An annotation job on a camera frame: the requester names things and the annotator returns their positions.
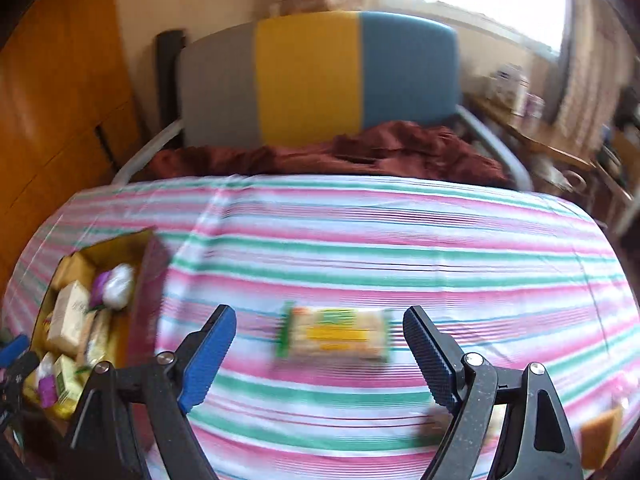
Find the green white essential oil box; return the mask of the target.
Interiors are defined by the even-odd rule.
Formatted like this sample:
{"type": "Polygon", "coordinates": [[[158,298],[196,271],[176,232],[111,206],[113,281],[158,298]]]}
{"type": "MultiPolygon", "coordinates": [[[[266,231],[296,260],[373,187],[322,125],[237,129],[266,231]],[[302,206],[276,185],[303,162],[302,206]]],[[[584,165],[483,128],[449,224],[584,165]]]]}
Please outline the green white essential oil box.
{"type": "Polygon", "coordinates": [[[77,356],[89,300],[90,292],[80,281],[71,282],[58,293],[47,336],[52,348],[66,356],[77,356]]]}

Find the rice cracker packet green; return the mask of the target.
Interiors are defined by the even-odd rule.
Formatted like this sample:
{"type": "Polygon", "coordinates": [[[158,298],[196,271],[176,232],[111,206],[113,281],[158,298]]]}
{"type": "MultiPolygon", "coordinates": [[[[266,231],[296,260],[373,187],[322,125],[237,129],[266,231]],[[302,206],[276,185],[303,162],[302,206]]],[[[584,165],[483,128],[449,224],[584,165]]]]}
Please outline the rice cracker packet green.
{"type": "Polygon", "coordinates": [[[389,353],[386,309],[297,304],[285,309],[277,346],[281,359],[386,362],[389,353]]]}

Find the purple snack packet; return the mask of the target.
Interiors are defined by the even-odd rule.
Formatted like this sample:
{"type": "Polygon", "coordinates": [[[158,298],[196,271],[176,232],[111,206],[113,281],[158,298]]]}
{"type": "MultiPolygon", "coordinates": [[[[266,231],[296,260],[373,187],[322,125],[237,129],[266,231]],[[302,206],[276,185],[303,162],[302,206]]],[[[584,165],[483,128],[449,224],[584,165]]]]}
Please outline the purple snack packet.
{"type": "Polygon", "coordinates": [[[47,375],[38,379],[38,396],[42,408],[52,408],[58,400],[55,377],[47,375]]]}
{"type": "Polygon", "coordinates": [[[104,307],[104,294],[105,287],[108,280],[111,277],[110,271],[105,271],[100,273],[93,281],[91,292],[90,292],[90,300],[89,300],[89,310],[100,310],[104,307]]]}

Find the orange snack bar packet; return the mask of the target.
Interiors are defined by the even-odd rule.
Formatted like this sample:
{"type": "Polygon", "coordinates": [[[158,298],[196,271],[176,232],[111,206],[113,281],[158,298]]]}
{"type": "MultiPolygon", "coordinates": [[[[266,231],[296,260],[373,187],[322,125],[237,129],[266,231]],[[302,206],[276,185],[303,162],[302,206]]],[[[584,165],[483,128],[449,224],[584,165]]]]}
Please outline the orange snack bar packet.
{"type": "Polygon", "coordinates": [[[88,367],[94,367],[105,359],[112,320],[112,312],[107,309],[95,310],[91,314],[93,318],[82,354],[82,364],[88,367]]]}

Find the gold metal tin box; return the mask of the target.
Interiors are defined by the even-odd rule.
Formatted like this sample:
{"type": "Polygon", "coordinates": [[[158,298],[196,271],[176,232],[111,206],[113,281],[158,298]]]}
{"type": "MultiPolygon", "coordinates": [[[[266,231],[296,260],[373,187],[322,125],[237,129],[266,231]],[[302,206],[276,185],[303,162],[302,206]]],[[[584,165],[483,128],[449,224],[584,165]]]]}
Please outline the gold metal tin box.
{"type": "Polygon", "coordinates": [[[44,371],[33,372],[26,379],[23,394],[26,401],[52,422],[67,422],[73,415],[92,367],[82,364],[88,331],[93,315],[87,310],[77,356],[66,356],[47,343],[51,316],[58,293],[73,281],[91,292],[94,279],[121,263],[134,268],[134,293],[122,310],[112,310],[110,339],[104,360],[122,368],[143,363],[154,354],[157,323],[163,300],[164,281],[170,255],[154,228],[129,232],[110,240],[76,250],[63,257],[44,294],[30,350],[44,359],[44,371]],[[52,408],[42,408],[38,396],[38,379],[55,377],[58,400],[52,408]]]}

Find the white plastic wrapped ball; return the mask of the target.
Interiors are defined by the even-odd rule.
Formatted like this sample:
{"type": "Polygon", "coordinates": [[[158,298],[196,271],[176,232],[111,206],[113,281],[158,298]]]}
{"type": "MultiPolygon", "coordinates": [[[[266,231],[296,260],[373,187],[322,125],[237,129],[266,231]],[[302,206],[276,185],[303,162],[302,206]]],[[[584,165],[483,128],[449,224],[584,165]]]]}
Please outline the white plastic wrapped ball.
{"type": "Polygon", "coordinates": [[[102,290],[102,304],[112,310],[127,307],[134,293],[134,268],[128,263],[121,263],[107,272],[102,290]]]}

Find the striped pink green bedsheet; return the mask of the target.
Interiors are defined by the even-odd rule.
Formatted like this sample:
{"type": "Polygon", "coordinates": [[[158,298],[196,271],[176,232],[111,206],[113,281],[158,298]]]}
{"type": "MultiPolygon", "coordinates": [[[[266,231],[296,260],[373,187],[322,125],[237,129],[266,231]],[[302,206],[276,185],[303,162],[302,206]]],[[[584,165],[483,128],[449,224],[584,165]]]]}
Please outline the striped pink green bedsheet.
{"type": "Polygon", "coordinates": [[[155,343],[169,350],[220,304],[238,331],[190,419],[224,479],[416,479],[437,445],[402,336],[412,306],[497,366],[544,364],[570,426],[639,417],[639,313],[613,248],[548,195],[384,177],[226,177],[96,188],[39,227],[2,318],[30,332],[55,267],[154,228],[168,251],[155,343]],[[292,306],[382,308],[383,363],[279,360],[292,306]]]}

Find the wooden wardrobe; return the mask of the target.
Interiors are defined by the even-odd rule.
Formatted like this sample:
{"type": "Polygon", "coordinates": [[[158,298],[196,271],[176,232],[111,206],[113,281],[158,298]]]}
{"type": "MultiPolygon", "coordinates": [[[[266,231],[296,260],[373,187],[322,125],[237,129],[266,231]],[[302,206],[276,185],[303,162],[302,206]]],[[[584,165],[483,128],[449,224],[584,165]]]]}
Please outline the wooden wardrobe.
{"type": "Polygon", "coordinates": [[[115,0],[1,0],[1,279],[142,144],[115,0]]]}

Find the wooden side table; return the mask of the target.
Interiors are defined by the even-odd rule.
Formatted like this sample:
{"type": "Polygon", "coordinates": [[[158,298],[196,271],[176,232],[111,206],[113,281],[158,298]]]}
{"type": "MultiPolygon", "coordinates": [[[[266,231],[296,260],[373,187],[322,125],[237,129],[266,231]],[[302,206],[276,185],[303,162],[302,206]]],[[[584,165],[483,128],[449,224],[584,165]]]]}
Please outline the wooden side table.
{"type": "Polygon", "coordinates": [[[597,156],[589,148],[576,148],[560,130],[537,118],[524,118],[511,114],[506,108],[478,96],[467,93],[465,101],[470,110],[483,119],[497,124],[506,134],[523,144],[530,154],[543,154],[552,162],[560,162],[574,168],[593,172],[610,189],[612,205],[606,216],[610,228],[623,232],[639,212],[639,197],[621,188],[597,162],[597,156]]]}

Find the maroon blanket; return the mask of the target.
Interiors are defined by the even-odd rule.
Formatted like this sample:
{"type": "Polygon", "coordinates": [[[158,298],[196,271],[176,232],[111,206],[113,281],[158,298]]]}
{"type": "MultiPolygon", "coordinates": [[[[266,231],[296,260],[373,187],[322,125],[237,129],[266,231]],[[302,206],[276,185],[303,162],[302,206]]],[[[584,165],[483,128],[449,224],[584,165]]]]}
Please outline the maroon blanket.
{"type": "Polygon", "coordinates": [[[240,148],[164,148],[146,165],[155,180],[182,177],[391,176],[506,188],[509,178],[500,162],[480,154],[444,126],[384,122],[354,136],[302,148],[265,145],[240,148]]]}

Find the white product box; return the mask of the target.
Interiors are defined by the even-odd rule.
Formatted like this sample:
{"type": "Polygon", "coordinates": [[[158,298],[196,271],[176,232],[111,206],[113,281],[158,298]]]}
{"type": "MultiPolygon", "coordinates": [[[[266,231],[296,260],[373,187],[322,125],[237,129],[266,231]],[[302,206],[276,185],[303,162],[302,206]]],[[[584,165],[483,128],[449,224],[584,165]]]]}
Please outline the white product box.
{"type": "Polygon", "coordinates": [[[525,114],[529,80],[519,65],[500,65],[488,78],[486,96],[514,115],[525,114]]]}

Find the grey yellow blue headboard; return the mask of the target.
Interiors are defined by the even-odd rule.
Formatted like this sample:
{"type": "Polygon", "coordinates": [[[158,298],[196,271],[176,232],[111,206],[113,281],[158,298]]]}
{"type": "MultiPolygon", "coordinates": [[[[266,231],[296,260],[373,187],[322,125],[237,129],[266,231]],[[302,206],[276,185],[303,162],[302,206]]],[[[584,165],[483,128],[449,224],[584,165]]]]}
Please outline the grey yellow blue headboard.
{"type": "Polygon", "coordinates": [[[457,33],[386,12],[266,18],[181,51],[189,146],[303,146],[393,120],[439,126],[461,101],[457,33]]]}

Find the grey bed rail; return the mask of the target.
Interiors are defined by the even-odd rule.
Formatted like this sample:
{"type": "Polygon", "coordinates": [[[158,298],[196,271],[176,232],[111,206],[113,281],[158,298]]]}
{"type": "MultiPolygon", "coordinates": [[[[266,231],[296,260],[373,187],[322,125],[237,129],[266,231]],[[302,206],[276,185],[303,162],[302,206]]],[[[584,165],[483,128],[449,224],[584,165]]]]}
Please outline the grey bed rail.
{"type": "Polygon", "coordinates": [[[182,120],[178,119],[169,124],[160,133],[157,133],[152,140],[144,144],[134,156],[122,168],[117,171],[111,185],[124,186],[141,171],[170,141],[174,140],[182,133],[182,120]]]}

